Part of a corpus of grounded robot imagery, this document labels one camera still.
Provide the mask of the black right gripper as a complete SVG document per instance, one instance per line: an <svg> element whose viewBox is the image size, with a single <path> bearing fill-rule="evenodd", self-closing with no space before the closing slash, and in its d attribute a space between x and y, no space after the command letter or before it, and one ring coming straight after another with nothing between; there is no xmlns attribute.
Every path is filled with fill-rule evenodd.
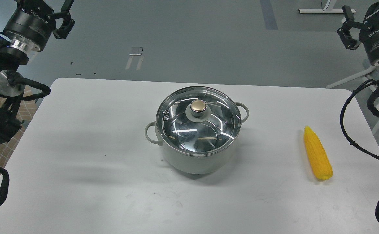
<svg viewBox="0 0 379 234"><path fill-rule="evenodd" d="M362 29L362 44L372 66L379 64L379 2L369 6L363 23L356 22L350 6L341 7L345 21L338 28L339 35L344 47L350 50L356 50L361 42L352 37L350 30L352 28Z"/></svg>

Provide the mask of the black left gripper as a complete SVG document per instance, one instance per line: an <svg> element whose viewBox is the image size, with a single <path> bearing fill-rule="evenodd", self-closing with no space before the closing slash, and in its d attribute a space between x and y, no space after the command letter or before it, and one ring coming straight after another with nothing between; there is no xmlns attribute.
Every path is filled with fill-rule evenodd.
<svg viewBox="0 0 379 234"><path fill-rule="evenodd" d="M17 0L17 9L3 29L7 37L22 36L35 44L35 50L44 50L51 33L56 39L66 39L75 25L70 9L74 0L65 0L60 12L54 10L43 0ZM63 19L56 28L56 19Z"/></svg>

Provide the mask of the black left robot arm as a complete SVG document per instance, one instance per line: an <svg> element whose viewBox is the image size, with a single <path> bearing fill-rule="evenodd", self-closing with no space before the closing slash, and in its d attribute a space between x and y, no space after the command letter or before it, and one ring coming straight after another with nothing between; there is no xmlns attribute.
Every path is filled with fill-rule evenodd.
<svg viewBox="0 0 379 234"><path fill-rule="evenodd" d="M0 31L0 144L9 142L21 129L17 111L23 101L50 94L50 87L23 77L17 69L30 55L44 50L50 37L65 39L75 25L72 0L55 11L43 0L17 0L17 8Z"/></svg>

